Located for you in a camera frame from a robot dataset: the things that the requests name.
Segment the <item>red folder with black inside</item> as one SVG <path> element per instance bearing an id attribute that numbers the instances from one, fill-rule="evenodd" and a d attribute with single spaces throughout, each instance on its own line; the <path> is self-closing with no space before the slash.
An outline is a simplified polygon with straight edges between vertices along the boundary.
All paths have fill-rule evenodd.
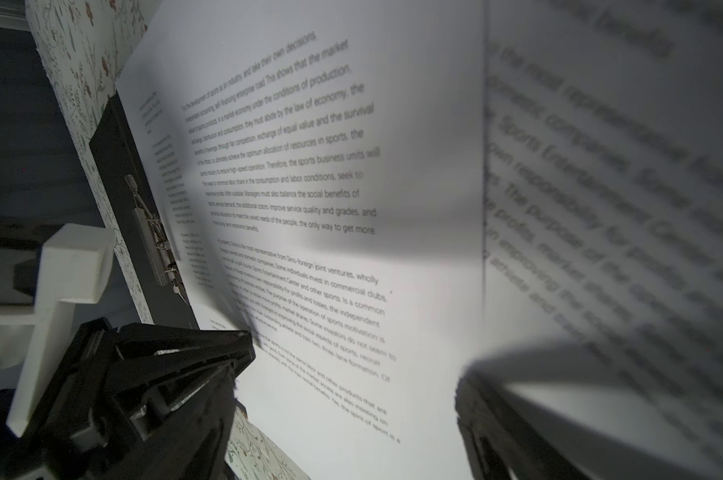
<path id="1" fill-rule="evenodd" d="M 112 96 L 106 104 L 90 148 L 149 320 L 163 326 L 197 329 L 119 96 Z"/>

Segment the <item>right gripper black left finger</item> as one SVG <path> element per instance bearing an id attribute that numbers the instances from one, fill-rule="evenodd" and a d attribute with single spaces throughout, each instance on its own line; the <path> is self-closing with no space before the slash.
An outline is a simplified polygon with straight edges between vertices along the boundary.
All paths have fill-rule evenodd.
<path id="1" fill-rule="evenodd" d="M 232 479 L 246 330 L 80 327 L 13 452 L 16 479 Z"/>

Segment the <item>printed paper sheet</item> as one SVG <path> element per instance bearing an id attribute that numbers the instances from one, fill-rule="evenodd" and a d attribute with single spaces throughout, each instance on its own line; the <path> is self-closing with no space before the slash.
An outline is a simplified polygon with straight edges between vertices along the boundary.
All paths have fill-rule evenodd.
<path id="1" fill-rule="evenodd" d="M 123 75 L 118 92 L 199 326 L 249 330 L 260 344 L 268 328 L 253 296 L 255 272 L 244 265 L 258 232 L 206 189 L 165 82 Z"/>
<path id="2" fill-rule="evenodd" d="M 165 1 L 123 75 L 259 234 L 237 392 L 311 478 L 471 478 L 475 370 L 585 474 L 723 479 L 723 1 Z"/>

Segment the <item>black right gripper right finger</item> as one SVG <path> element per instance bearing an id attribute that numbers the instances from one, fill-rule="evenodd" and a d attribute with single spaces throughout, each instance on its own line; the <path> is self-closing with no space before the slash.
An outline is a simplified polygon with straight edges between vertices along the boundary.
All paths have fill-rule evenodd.
<path id="1" fill-rule="evenodd" d="M 455 411 L 475 479 L 583 478 L 479 372 L 459 380 Z"/>

